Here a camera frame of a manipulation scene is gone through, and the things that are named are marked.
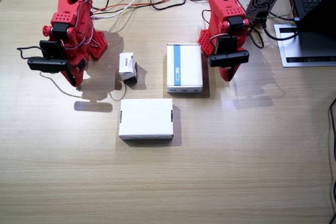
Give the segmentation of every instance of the white cable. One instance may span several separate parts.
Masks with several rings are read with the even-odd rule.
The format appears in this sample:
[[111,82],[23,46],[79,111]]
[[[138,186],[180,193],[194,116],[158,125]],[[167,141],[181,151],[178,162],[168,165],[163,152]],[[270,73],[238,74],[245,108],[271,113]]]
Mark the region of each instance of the white cable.
[[92,16],[93,16],[93,19],[92,19],[92,30],[91,30],[91,37],[90,37],[89,41],[88,41],[88,42],[85,42],[84,45],[87,45],[87,44],[90,44],[90,43],[91,43],[91,40],[92,40],[92,38],[93,38],[93,29],[95,28],[95,27],[94,27],[94,26],[95,26],[95,25],[94,25],[94,24],[95,24],[95,21],[94,21],[93,5],[90,3],[90,1],[89,1],[89,4],[91,5]]
[[106,16],[106,17],[97,17],[97,16],[94,17],[94,16],[92,16],[91,18],[98,20],[98,19],[103,19],[103,18],[114,18],[114,17],[117,17],[118,15],[120,15],[121,13],[123,13],[127,8],[129,8],[135,1],[137,1],[137,0],[131,1],[126,7],[124,7],[124,9],[118,11],[116,14],[113,14],[111,16]]

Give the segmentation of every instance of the white cardboard box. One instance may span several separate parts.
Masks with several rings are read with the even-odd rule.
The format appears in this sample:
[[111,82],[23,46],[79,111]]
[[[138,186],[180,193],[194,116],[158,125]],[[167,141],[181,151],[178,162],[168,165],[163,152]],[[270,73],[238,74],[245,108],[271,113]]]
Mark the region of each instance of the white cardboard box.
[[119,54],[119,75],[125,83],[137,82],[138,65],[132,52]]
[[121,100],[119,137],[123,140],[172,139],[173,100]]
[[167,93],[200,93],[203,90],[199,44],[167,44]]

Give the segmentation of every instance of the fan grille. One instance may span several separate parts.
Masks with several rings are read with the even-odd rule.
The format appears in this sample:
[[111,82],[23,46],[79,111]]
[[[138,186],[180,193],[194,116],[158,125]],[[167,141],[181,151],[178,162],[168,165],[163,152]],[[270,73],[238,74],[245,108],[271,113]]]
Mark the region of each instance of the fan grille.
[[268,5],[272,5],[275,0],[252,0],[253,8],[264,8]]

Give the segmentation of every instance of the wooden table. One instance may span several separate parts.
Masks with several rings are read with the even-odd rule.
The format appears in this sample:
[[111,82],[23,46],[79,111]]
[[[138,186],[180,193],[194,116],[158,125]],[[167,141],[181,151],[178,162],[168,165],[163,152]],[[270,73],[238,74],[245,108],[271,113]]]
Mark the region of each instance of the wooden table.
[[[334,67],[285,69],[275,41],[264,36],[259,50],[248,39],[250,62],[232,82],[205,65],[204,94],[173,96],[172,142],[126,143],[120,99],[171,97],[166,43],[196,42],[208,4],[96,21],[109,48],[76,90],[31,71],[16,50],[44,39],[57,1],[0,2],[1,224],[328,223]],[[273,9],[289,11],[288,0]],[[274,23],[285,22],[269,22],[272,34]],[[117,77],[121,52],[140,66],[135,87]]]

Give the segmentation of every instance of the orange wire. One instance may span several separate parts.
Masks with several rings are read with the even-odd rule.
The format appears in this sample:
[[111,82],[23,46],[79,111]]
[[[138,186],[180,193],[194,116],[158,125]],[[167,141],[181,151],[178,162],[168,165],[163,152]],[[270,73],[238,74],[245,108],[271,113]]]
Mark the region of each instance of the orange wire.
[[[163,4],[163,3],[166,3],[166,2],[168,2],[168,1],[170,1],[170,0],[160,1],[160,2],[158,2],[158,4]],[[138,3],[138,4],[132,4],[132,6],[150,5],[150,4],[151,4],[151,3]],[[100,8],[100,9],[94,11],[94,13],[99,12],[99,11],[101,11],[101,10],[106,10],[107,8],[112,8],[112,7],[121,6],[121,5],[128,5],[128,4],[116,4],[116,5],[110,5],[110,6],[107,6],[107,7]]]

